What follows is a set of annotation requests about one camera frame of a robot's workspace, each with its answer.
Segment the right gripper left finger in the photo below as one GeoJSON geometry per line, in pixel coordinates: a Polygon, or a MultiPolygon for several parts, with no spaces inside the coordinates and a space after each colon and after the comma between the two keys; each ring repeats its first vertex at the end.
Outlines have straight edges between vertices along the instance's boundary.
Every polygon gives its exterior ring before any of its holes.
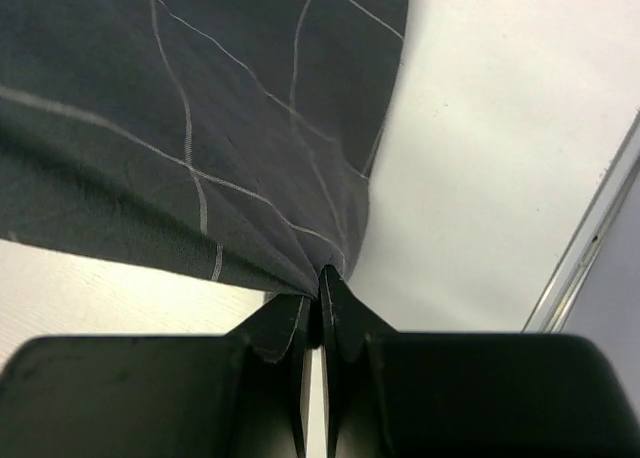
{"type": "Polygon", "coordinates": [[[224,335],[49,336],[1,374],[5,457],[301,457],[310,299],[224,335]]]}

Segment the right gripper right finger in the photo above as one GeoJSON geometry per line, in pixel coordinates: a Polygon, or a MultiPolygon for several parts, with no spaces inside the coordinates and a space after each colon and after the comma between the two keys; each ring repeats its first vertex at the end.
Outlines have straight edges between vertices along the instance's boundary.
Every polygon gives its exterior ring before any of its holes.
{"type": "Polygon", "coordinates": [[[600,350],[564,334],[401,332],[319,278],[331,457],[635,457],[600,350]]]}

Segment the dark grey checked pillowcase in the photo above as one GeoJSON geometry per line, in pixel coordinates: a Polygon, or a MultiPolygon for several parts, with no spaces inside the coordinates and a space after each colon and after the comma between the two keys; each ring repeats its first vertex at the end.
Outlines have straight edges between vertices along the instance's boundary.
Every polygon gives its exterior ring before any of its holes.
{"type": "Polygon", "coordinates": [[[229,285],[349,277],[409,0],[1,0],[1,235],[229,285]]]}

